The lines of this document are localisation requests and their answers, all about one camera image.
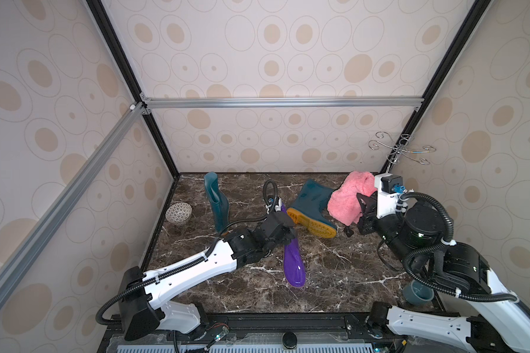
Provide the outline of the purple rubber boot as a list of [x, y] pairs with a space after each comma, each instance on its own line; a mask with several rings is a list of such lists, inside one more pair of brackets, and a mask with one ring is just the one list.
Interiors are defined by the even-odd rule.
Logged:
[[298, 238], [284, 246], [284, 275], [287, 282], [295, 288], [306, 284], [306, 269], [300, 254]]

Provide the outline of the pink microfiber cloth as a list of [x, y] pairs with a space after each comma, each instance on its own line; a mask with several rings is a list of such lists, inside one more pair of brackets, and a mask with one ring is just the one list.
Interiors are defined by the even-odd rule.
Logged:
[[328, 213], [345, 226], [358, 223], [363, 215], [357, 194], [370, 197], [376, 192], [375, 177], [369, 172], [352, 171], [343, 184], [331, 194]]

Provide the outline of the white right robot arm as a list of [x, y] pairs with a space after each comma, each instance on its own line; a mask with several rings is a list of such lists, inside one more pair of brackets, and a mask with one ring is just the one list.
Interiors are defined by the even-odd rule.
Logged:
[[467, 302], [478, 316], [438, 316], [384, 302], [372, 305], [369, 334], [411, 336], [467, 352], [530, 352], [530, 308], [508, 290], [471, 245], [454, 240], [454, 220], [428, 194], [407, 190], [400, 176], [368, 176], [357, 199], [366, 222], [415, 282]]

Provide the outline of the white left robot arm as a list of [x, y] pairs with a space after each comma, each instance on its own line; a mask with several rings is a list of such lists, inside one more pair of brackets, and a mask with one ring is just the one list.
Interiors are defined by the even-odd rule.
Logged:
[[177, 263], [147, 272], [137, 266], [126, 271], [118, 294], [98, 309], [96, 322], [119, 326], [127, 341], [156, 330], [202, 335], [208, 326], [203, 309], [173, 299], [202, 282], [257, 263], [297, 237], [293, 220], [282, 211], [254, 219], [254, 229], [245, 223], [229, 224], [209, 248]]

